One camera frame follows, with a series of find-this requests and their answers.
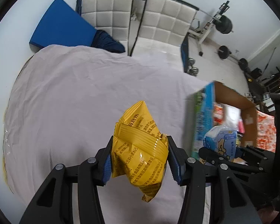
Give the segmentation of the blue cartoon wipes pack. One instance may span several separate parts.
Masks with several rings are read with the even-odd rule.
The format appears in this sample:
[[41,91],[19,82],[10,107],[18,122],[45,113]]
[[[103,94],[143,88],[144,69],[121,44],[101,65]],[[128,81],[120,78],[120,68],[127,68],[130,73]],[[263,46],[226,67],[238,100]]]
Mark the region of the blue cartoon wipes pack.
[[226,125],[217,125],[203,139],[203,146],[233,161],[236,154],[237,131]]

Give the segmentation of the yellow snack bag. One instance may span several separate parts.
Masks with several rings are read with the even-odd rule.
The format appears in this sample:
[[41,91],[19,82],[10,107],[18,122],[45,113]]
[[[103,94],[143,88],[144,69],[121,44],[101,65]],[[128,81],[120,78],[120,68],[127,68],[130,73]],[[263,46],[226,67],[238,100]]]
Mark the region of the yellow snack bag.
[[145,101],[128,108],[115,125],[111,150],[112,176],[127,176],[150,202],[159,192],[169,154],[167,135],[161,133]]

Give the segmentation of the white soft pillow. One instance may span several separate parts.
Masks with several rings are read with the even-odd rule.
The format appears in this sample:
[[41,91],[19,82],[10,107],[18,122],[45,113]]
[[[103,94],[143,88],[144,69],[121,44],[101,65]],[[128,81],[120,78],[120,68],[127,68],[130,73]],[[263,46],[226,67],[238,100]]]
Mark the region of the white soft pillow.
[[241,116],[241,109],[231,105],[223,104],[224,117],[223,124],[228,127],[237,128],[238,120]]

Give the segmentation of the red panda snack bag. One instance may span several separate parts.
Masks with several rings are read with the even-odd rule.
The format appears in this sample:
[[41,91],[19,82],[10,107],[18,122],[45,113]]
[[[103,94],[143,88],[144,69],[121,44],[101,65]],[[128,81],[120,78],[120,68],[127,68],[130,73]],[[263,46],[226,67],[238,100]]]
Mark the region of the red panda snack bag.
[[213,125],[221,125],[223,123],[224,110],[223,106],[217,102],[213,104]]

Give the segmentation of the orange white floral cloth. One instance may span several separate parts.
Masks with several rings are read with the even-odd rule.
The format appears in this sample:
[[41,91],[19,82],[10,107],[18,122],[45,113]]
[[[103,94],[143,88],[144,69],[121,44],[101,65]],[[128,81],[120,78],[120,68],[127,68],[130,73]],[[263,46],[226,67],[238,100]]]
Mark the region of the orange white floral cloth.
[[276,151],[276,127],[274,116],[257,111],[256,146],[260,149]]

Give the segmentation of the red packet in box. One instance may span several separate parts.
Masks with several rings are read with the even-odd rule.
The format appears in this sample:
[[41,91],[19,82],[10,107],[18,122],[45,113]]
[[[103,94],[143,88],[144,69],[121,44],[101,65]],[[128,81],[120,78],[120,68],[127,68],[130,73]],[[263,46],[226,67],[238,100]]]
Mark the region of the red packet in box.
[[239,132],[241,134],[245,133],[245,128],[244,128],[244,123],[243,123],[242,117],[240,117],[238,120],[237,132]]

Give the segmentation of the brown cardboard box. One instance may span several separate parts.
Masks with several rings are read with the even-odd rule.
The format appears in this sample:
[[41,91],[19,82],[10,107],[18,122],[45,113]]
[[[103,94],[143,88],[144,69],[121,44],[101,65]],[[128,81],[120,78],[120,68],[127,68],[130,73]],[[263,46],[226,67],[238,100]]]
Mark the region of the brown cardboard box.
[[257,112],[253,102],[218,81],[204,86],[192,97],[190,156],[206,162],[199,150],[206,147],[230,161],[239,148],[255,146]]

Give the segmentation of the metal dumbbell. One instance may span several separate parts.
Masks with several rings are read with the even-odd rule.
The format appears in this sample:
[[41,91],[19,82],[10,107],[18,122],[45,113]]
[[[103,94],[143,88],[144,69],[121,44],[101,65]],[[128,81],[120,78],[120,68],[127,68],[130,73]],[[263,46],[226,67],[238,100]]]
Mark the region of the metal dumbbell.
[[187,74],[190,74],[191,76],[197,76],[199,73],[199,69],[197,67],[194,67],[195,59],[189,58],[188,59],[188,69],[187,69]]

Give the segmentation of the black barbell weight plate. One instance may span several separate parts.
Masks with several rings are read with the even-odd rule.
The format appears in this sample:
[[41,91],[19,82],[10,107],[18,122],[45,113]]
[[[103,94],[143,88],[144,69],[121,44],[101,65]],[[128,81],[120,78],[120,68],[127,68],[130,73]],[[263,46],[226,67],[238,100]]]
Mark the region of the black barbell weight plate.
[[225,60],[230,56],[231,52],[227,46],[220,46],[217,50],[217,54],[222,60]]

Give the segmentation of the black blue workout bench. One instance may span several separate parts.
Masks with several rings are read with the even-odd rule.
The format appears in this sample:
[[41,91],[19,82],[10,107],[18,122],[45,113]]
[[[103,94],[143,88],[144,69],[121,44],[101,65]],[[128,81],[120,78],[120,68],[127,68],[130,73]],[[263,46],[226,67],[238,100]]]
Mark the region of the black blue workout bench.
[[185,36],[183,42],[181,43],[181,60],[183,62],[183,71],[187,72],[189,66],[189,40],[188,34]]

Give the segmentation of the white weight rack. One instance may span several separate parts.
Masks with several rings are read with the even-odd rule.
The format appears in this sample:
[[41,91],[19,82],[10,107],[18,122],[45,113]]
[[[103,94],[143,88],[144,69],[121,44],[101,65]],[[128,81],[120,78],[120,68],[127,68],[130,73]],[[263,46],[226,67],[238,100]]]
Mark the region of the white weight rack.
[[210,20],[203,26],[203,28],[200,28],[200,21],[198,20],[198,27],[190,28],[188,30],[189,37],[194,38],[196,41],[199,56],[203,56],[202,44],[214,28],[221,34],[229,34],[233,32],[232,21],[224,15],[224,13],[230,8],[229,3],[230,1],[223,3],[214,15],[210,15],[205,11],[200,10],[210,17]]

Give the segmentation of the white padded chair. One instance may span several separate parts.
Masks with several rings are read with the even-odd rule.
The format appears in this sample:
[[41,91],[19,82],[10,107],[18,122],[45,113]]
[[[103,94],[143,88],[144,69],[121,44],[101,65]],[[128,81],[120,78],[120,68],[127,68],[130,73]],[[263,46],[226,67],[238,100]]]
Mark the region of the white padded chair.
[[146,0],[131,57],[183,71],[181,45],[198,10],[182,0]]
[[77,0],[76,12],[96,29],[107,32],[128,54],[133,0]]

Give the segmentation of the dark blue clothing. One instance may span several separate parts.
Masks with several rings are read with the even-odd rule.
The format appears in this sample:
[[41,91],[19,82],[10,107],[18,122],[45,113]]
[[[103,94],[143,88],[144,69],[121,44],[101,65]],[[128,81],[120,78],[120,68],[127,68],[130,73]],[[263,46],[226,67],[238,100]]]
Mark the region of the dark blue clothing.
[[103,49],[111,53],[125,53],[125,47],[119,41],[113,39],[104,30],[97,30],[94,39],[92,40],[91,47],[97,49]]

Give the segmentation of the blue foam mat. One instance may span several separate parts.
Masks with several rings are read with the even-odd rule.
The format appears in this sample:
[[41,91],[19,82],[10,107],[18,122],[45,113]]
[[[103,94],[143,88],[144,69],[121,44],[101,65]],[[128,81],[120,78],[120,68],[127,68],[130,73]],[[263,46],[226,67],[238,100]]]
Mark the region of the blue foam mat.
[[90,46],[96,31],[64,0],[54,0],[39,21],[29,43],[40,49],[49,45]]

